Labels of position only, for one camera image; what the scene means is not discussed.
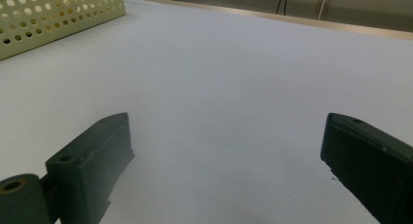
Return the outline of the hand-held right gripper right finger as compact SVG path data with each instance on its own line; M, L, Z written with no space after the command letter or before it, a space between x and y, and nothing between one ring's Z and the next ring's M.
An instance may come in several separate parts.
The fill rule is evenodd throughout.
M380 224L413 224L413 147L360 119L330 113L320 158Z

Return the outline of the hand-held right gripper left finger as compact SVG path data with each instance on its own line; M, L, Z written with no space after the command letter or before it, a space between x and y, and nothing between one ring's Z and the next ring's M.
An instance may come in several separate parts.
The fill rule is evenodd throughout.
M133 158L126 113L97 121L55 153L46 168L62 202L61 224L99 224Z

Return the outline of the pale green perforated plastic basket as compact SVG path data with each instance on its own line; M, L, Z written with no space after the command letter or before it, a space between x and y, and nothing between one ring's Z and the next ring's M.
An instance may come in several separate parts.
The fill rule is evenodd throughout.
M124 0L0 0L0 60L125 14Z

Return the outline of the white vertical pole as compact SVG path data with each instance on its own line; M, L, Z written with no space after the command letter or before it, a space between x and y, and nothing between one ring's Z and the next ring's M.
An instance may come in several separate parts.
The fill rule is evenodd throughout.
M320 0L319 1L319 12L317 16L317 20L321 20L321 16L323 14L324 6L327 0Z

